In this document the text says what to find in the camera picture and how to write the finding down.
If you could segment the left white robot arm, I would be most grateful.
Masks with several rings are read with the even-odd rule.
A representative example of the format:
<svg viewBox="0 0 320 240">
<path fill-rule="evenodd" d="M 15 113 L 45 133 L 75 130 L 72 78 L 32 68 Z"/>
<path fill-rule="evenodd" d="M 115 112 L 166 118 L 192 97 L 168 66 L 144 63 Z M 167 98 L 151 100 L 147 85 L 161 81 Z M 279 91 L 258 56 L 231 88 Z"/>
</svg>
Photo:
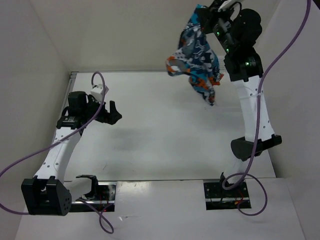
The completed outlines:
<svg viewBox="0 0 320 240">
<path fill-rule="evenodd" d="M 81 174 L 65 184 L 65 173 L 90 121 L 114 125 L 122 118 L 114 101 L 109 102 L 109 110 L 106 110 L 104 98 L 107 92 L 107 88 L 96 85 L 89 94 L 84 91 L 68 94 L 68 105 L 56 124 L 53 147 L 35 175 L 21 184 L 30 215 L 65 216 L 77 199 L 94 200 L 99 196 L 100 187 L 95 175 Z"/>
</svg>

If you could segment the colourful patterned shorts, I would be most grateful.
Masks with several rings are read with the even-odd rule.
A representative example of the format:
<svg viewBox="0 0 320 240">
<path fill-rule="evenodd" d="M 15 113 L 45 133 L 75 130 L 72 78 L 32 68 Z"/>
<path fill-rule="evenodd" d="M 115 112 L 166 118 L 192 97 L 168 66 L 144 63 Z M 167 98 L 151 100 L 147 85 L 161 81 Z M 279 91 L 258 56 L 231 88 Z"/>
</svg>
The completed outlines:
<svg viewBox="0 0 320 240">
<path fill-rule="evenodd" d="M 214 86 L 220 85 L 224 74 L 221 72 L 217 55 L 211 49 L 200 10 L 208 7 L 198 4 L 180 33 L 177 50 L 165 61 L 167 73 L 171 77 L 187 75 L 192 88 L 210 106 L 215 104 Z"/>
</svg>

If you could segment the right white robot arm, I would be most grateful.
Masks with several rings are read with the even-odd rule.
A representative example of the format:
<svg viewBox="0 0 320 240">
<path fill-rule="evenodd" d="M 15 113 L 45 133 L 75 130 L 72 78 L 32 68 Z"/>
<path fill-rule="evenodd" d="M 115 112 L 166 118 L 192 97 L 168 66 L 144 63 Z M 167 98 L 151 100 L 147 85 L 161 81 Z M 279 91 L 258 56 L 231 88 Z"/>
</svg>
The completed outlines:
<svg viewBox="0 0 320 240">
<path fill-rule="evenodd" d="M 241 4 L 240 0 L 214 0 L 201 13 L 204 33 L 213 33 L 225 51 L 224 66 L 236 89 L 245 127 L 244 136 L 232 140 L 230 147 L 247 167 L 234 169 L 230 175 L 222 173 L 219 191 L 225 197 L 237 191 L 254 157 L 282 143 L 271 125 L 263 89 L 263 64 L 254 48 L 263 30 L 261 17 L 253 9 L 240 8 L 232 18 L 235 5 Z"/>
</svg>

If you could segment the aluminium table edge rail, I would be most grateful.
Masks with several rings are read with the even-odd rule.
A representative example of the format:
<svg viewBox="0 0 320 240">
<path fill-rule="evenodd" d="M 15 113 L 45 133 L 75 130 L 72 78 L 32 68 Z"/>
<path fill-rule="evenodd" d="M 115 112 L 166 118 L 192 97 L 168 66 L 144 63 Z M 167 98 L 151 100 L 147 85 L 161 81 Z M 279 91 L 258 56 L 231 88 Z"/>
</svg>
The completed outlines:
<svg viewBox="0 0 320 240">
<path fill-rule="evenodd" d="M 79 73 L 78 71 L 72 71 L 70 73 L 69 82 L 68 82 L 66 95 L 65 95 L 65 99 L 64 99 L 64 106 L 65 107 L 68 105 L 68 95 L 69 95 L 69 93 L 71 93 L 73 91 L 73 88 L 74 88 L 75 81 L 76 81 L 78 73 Z"/>
</svg>

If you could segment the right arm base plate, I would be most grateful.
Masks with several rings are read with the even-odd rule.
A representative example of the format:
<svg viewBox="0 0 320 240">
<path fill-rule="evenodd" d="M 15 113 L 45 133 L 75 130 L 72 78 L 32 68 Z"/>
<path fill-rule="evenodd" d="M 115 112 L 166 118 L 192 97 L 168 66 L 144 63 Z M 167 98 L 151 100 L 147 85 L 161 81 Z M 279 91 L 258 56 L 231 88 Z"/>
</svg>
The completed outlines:
<svg viewBox="0 0 320 240">
<path fill-rule="evenodd" d="M 224 190 L 217 180 L 203 182 L 205 206 L 207 211 L 251 209 L 250 196 L 246 182 L 232 190 Z"/>
</svg>

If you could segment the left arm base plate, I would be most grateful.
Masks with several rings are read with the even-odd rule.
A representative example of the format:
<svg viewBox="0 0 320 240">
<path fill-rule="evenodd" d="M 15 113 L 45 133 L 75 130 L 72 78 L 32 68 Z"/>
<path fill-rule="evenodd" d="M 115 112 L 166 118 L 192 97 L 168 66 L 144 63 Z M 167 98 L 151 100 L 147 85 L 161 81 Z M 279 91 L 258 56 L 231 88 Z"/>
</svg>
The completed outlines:
<svg viewBox="0 0 320 240">
<path fill-rule="evenodd" d="M 88 198 L 85 201 L 95 210 L 101 212 L 114 212 L 116 199 L 117 183 L 112 181 L 99 181 L 97 195 L 94 198 Z M 71 204 L 71 213 L 89 213 L 94 212 L 88 205 L 81 201 L 74 201 Z"/>
</svg>

